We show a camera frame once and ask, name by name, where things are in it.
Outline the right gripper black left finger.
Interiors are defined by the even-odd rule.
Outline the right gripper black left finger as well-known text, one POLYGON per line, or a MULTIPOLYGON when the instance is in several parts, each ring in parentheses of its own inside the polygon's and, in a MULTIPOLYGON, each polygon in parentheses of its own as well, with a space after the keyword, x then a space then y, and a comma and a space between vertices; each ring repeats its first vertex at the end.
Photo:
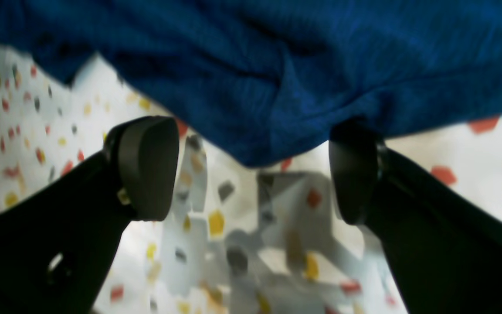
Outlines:
POLYGON ((0 314, 87 314, 132 221, 162 221, 173 198, 172 117, 122 123, 103 149, 0 214, 0 314))

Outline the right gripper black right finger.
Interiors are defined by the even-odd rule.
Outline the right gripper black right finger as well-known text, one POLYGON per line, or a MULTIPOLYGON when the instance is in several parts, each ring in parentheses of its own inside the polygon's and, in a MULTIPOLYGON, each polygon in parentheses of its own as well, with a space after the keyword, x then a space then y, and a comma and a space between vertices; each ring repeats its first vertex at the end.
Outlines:
POLYGON ((411 314, 502 314, 502 222, 356 123, 329 134, 343 220, 382 244, 411 314))

